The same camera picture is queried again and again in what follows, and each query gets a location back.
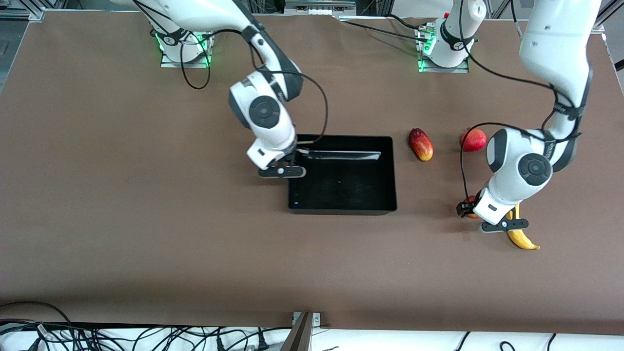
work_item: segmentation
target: white robot link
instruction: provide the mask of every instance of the white robot link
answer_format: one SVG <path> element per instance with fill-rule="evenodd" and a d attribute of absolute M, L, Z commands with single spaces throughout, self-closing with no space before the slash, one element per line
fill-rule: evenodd
<path fill-rule="evenodd" d="M 301 71 L 243 4 L 238 0 L 111 1 L 141 10 L 154 27 L 164 54 L 175 62 L 192 61 L 203 54 L 193 32 L 239 33 L 264 61 L 259 70 L 230 88 L 229 103 L 234 115 L 256 136 L 247 156 L 258 166 L 262 177 L 305 175 L 305 169 L 292 162 L 277 162 L 275 166 L 276 161 L 290 159 L 295 152 L 295 127 L 283 103 L 299 96 L 303 78 L 297 73 Z"/>
<path fill-rule="evenodd" d="M 490 138 L 486 154 L 494 175 L 474 203 L 457 206 L 461 216 L 473 212 L 484 219 L 481 230 L 505 231 L 528 225 L 523 220 L 524 224 L 517 224 L 519 228 L 510 227 L 505 215 L 542 190 L 553 173 L 574 158 L 592 81 L 587 41 L 599 8 L 600 0 L 535 2 L 520 44 L 520 59 L 557 92 L 553 123 L 548 129 L 504 128 Z"/>

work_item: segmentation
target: black plastic bin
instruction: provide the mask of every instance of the black plastic bin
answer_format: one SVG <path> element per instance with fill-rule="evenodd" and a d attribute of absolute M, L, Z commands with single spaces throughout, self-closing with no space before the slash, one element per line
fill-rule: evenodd
<path fill-rule="evenodd" d="M 299 141 L 316 139 L 300 134 Z M 395 211 L 394 157 L 388 136 L 323 136 L 302 145 L 303 178 L 288 179 L 288 207 L 297 214 L 383 215 Z"/>

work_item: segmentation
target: yellow banana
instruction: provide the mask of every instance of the yellow banana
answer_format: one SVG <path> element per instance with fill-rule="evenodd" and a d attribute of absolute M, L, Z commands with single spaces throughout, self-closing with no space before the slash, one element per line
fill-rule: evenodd
<path fill-rule="evenodd" d="M 507 219 L 516 219 L 520 217 L 520 204 L 516 204 L 515 208 L 507 213 Z M 524 250 L 539 250 L 540 246 L 535 245 L 524 235 L 522 229 L 514 229 L 507 232 L 511 241 Z"/>

